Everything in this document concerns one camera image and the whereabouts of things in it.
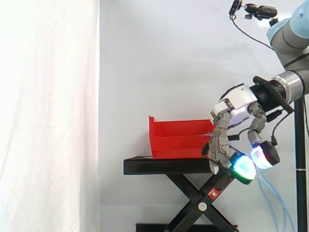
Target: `black table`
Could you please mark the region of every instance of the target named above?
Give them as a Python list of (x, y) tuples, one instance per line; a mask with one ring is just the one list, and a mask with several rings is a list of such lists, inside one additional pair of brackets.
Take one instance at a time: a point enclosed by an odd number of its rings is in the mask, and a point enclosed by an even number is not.
[[(184, 174), (211, 174), (206, 183), (197, 189)], [(238, 232), (212, 203), (233, 181), (226, 172), (213, 175), (207, 159), (152, 159), (134, 157), (124, 160), (124, 175), (165, 174), (188, 198), (189, 202), (170, 222), (161, 224), (136, 224), (136, 232)], [(213, 225), (194, 225), (205, 215)]]

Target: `blue tube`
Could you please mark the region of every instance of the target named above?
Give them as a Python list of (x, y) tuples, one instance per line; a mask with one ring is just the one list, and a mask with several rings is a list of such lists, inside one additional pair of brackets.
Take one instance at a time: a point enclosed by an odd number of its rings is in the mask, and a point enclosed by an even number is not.
[(277, 232), (279, 232), (279, 226), (278, 226), (278, 220), (277, 220), (277, 217), (276, 217), (276, 214), (274, 212), (274, 207), (272, 206), (271, 202), (270, 202), (270, 199), (268, 198), (267, 194), (265, 193), (263, 187), (262, 187), (262, 184), (261, 184), (261, 178), (260, 176), (258, 175), (258, 178), (257, 178), (257, 181), (258, 181), (258, 184), (259, 184), (259, 187), (260, 187), (260, 190), (268, 204), (268, 207), (270, 209), (270, 212), (271, 212), (271, 215), (273, 217), (273, 220), (274, 220), (274, 224), (275, 224), (275, 227), (276, 227), (276, 230)]
[(267, 177), (263, 174), (262, 171), (259, 171), (259, 174), (262, 176), (263, 183), (269, 188), (269, 190), (273, 193), (273, 195), (277, 198), (279, 203), (282, 205), (282, 208), (284, 210), (284, 216), (283, 216), (283, 231), (286, 229), (286, 215), (288, 216), (288, 219), (290, 221), (290, 225), (292, 227), (293, 232), (295, 232), (294, 223), (292, 220), (292, 217), (288, 211), (288, 209), (285, 206), (285, 203), (283, 199), (281, 198), (280, 194), (276, 191), (276, 189), (273, 187), (272, 183), (267, 179)]

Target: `red plastic bin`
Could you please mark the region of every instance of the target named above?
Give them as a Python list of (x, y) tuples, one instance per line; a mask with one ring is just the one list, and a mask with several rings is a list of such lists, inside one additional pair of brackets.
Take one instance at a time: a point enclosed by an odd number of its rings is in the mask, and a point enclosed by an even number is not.
[(210, 140), (209, 119), (158, 122), (149, 117), (149, 138), (154, 159), (202, 158), (201, 149)]

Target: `light blue robot arm segment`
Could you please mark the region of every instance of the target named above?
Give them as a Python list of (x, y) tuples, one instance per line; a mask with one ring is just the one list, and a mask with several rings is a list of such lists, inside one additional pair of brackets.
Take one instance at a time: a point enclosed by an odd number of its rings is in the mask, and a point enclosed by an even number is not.
[(290, 25), (295, 35), (303, 39), (309, 39), (309, 0), (294, 11)]
[(290, 20), (290, 18), (286, 18), (285, 20), (280, 21), (279, 23), (276, 23), (273, 25), (268, 31), (267, 31), (267, 38), (269, 42), (271, 43), (274, 36), (277, 34), (278, 31), (280, 31), (285, 24)]

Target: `black wire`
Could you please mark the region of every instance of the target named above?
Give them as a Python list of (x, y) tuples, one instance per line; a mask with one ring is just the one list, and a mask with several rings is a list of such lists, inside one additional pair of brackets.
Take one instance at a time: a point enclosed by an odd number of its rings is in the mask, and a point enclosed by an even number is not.
[(246, 129), (241, 130), (241, 131), (238, 133), (238, 135), (240, 136), (243, 132), (245, 132), (245, 131), (247, 131), (247, 130), (250, 130), (250, 127), (248, 127), (248, 128), (246, 128)]
[(256, 38), (252, 37), (251, 35), (245, 33), (245, 32), (235, 23), (236, 15), (231, 15), (231, 16), (230, 16), (230, 19), (231, 19), (232, 23), (234, 24), (234, 26), (235, 26), (241, 33), (243, 33), (245, 36), (249, 37), (250, 39), (252, 39), (252, 40), (254, 40), (254, 41), (260, 43), (261, 45), (264, 45), (264, 46), (266, 46), (266, 47), (268, 47), (269, 49), (271, 49), (271, 50), (274, 51), (274, 49), (273, 49), (271, 46), (267, 45), (266, 43), (263, 43), (262, 41), (257, 40)]
[(274, 129), (272, 130), (272, 134), (271, 134), (271, 144), (272, 144), (273, 146), (278, 145), (277, 139), (276, 139), (276, 136), (275, 136), (276, 129), (277, 129), (278, 126), (279, 126), (289, 115), (291, 115), (293, 112), (288, 113), (286, 116), (284, 116), (284, 117), (275, 125)]
[(305, 107), (305, 118), (306, 118), (307, 135), (309, 136), (308, 113), (307, 113), (306, 99), (304, 98), (303, 101), (304, 101), (304, 107)]

